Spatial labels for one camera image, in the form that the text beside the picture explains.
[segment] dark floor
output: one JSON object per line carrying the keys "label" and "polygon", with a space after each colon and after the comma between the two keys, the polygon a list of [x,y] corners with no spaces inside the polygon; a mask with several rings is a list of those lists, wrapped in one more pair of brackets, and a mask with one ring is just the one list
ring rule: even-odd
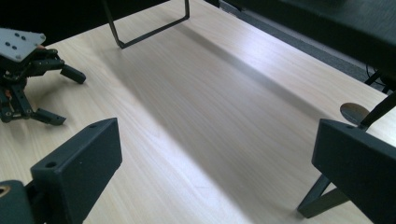
{"label": "dark floor", "polygon": [[[220,1],[220,8],[361,82],[364,82],[368,78],[368,74],[371,75],[374,72],[371,67],[366,69],[366,64],[348,58],[346,55],[336,52],[333,49],[328,49],[306,36],[297,34],[253,12],[240,11],[223,1]],[[374,83],[372,87],[379,91],[383,90],[383,86],[380,84]]]}

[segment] wooden table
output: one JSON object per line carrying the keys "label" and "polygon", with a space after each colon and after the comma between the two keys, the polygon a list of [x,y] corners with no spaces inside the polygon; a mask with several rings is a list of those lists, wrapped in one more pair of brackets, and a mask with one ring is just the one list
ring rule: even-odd
{"label": "wooden table", "polygon": [[[120,38],[180,18],[170,1],[117,21]],[[204,1],[191,18],[119,49],[102,26],[49,46],[87,76],[30,78],[34,108],[67,117],[0,125],[0,179],[29,168],[85,126],[117,117],[123,163],[86,223],[370,223],[352,203],[304,219],[295,208],[318,178],[318,120],[346,122],[346,102],[385,98]],[[390,112],[371,134],[396,145]]]}

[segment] light wood tabletop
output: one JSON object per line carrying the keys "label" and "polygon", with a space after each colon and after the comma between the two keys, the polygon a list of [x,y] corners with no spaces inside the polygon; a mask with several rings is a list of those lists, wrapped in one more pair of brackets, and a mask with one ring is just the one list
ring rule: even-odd
{"label": "light wood tabletop", "polygon": [[[174,0],[116,21],[129,40],[183,16]],[[205,1],[191,18],[128,49],[108,25],[48,46],[87,76],[29,78],[34,109],[67,117],[0,124],[0,180],[29,169],[87,125],[118,118],[123,162],[85,223],[370,223],[345,203],[305,219],[319,176],[318,120],[385,95]],[[391,111],[369,129],[396,146]]]}

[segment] black 3d-printed mount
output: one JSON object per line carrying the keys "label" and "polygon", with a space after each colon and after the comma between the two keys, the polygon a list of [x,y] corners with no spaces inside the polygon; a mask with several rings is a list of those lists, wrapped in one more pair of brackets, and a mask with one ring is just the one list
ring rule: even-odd
{"label": "black 3d-printed mount", "polygon": [[122,162],[117,119],[89,125],[31,168],[0,182],[0,223],[80,224]]}

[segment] black plastic bracket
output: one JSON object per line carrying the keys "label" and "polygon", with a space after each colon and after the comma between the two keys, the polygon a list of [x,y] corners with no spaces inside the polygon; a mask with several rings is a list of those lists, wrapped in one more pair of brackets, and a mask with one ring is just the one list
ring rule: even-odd
{"label": "black plastic bracket", "polygon": [[[321,119],[312,164],[322,177],[297,210],[313,217],[352,201],[374,223],[396,223],[396,148],[363,129]],[[322,195],[330,182],[336,189]]]}
{"label": "black plastic bracket", "polygon": [[126,49],[126,48],[132,46],[133,44],[135,44],[137,42],[140,42],[140,41],[142,41],[142,40],[144,40],[144,39],[146,39],[148,37],[151,37],[152,35],[156,35],[156,34],[158,34],[161,31],[164,31],[164,30],[166,30],[166,29],[168,29],[168,28],[170,28],[170,27],[172,27],[174,25],[177,25],[177,24],[179,24],[179,23],[181,23],[183,21],[186,21],[190,17],[190,2],[189,2],[189,0],[184,0],[184,6],[185,6],[185,15],[184,15],[184,17],[182,17],[181,19],[179,19],[177,21],[173,21],[173,22],[171,22],[169,24],[166,24],[165,26],[160,27],[160,28],[158,28],[156,30],[153,30],[153,31],[148,32],[148,33],[146,33],[144,35],[141,35],[141,36],[139,36],[139,37],[137,37],[137,38],[135,38],[135,39],[133,39],[131,41],[128,41],[128,42],[124,43],[124,42],[122,42],[119,39],[119,35],[118,35],[117,29],[116,29],[116,25],[114,24],[113,16],[111,15],[111,11],[108,8],[107,0],[102,0],[102,3],[103,3],[103,6],[105,8],[105,12],[106,12],[106,15],[107,15],[108,24],[110,25],[111,32],[113,33],[114,38],[116,39],[117,45],[121,49]]}
{"label": "black plastic bracket", "polygon": [[89,125],[31,168],[0,182],[0,223],[80,224],[122,162],[117,119]]}

